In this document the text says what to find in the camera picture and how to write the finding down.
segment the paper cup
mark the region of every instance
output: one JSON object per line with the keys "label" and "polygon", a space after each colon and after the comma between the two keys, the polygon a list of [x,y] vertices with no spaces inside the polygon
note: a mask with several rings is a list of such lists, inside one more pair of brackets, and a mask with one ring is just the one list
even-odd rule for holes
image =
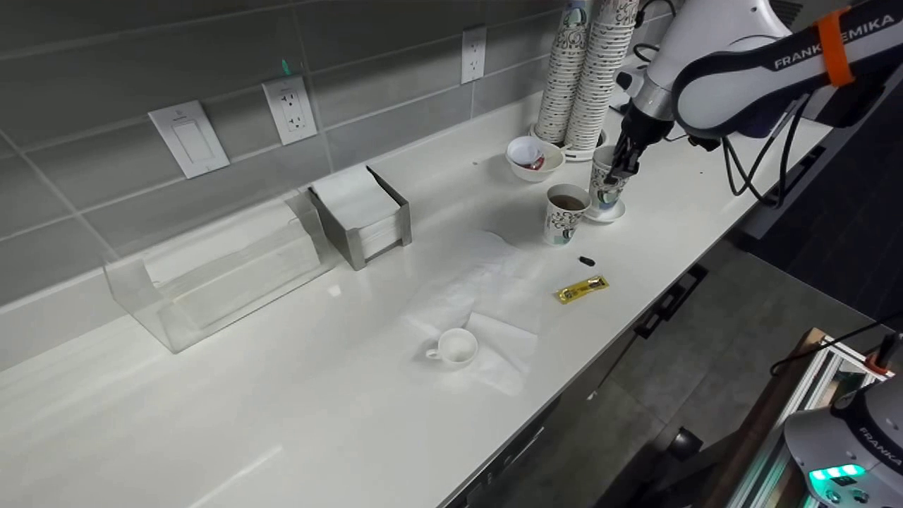
{"label": "paper cup", "polygon": [[586,211],[586,191],[571,184],[560,184],[545,194],[545,230],[548,246],[568,246],[575,233],[582,215]]}

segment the paper towel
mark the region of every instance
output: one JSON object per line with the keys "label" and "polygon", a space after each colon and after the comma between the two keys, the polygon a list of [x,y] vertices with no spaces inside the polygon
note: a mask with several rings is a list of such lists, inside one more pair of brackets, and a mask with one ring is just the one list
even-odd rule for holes
{"label": "paper towel", "polygon": [[506,362],[493,346],[479,346],[464,376],[500,388],[506,394],[519,394],[527,384],[526,371],[519,371],[512,362]]}
{"label": "paper towel", "polygon": [[493,346],[502,357],[509,357],[519,371],[530,371],[534,367],[534,353],[540,343],[536,332],[527,332],[512,322],[486,316],[486,312],[472,312],[465,325],[478,342]]}
{"label": "paper towel", "polygon": [[345,227],[363,227],[402,208],[366,165],[334,171],[315,179],[313,188]]}
{"label": "paper towel", "polygon": [[506,287],[502,281],[521,264],[521,251],[492,230],[465,233],[459,246],[465,267],[454,270],[444,287],[424,287],[409,308],[409,319],[430,332],[465,325],[478,301],[496,297],[496,287]]}

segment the floor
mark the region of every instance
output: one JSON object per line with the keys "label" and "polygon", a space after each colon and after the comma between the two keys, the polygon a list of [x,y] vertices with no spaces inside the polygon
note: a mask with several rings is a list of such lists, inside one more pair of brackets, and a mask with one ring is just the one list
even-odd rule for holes
{"label": "floor", "polygon": [[768,384],[768,367],[805,330],[819,325],[838,335],[870,322],[730,242],[701,264],[709,275],[681,312],[651,339],[632,342],[619,364],[630,335],[592,362],[561,394],[548,431],[478,508],[592,508],[647,443],[668,443],[681,425],[705,445],[730,435]]}

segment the clear plastic container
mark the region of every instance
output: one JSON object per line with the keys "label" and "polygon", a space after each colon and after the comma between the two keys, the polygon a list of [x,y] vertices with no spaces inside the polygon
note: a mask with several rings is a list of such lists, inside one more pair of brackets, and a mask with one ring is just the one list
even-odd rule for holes
{"label": "clear plastic container", "polygon": [[296,194],[107,263],[107,281],[124,309],[181,353],[337,263],[315,208]]}

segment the bowl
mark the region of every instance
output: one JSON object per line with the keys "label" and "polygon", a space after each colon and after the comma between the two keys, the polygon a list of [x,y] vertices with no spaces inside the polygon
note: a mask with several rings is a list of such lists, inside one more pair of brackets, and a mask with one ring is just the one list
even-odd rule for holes
{"label": "bowl", "polygon": [[534,134],[513,137],[506,150],[506,157],[512,171],[521,179],[545,179],[564,163],[564,156],[555,144]]}

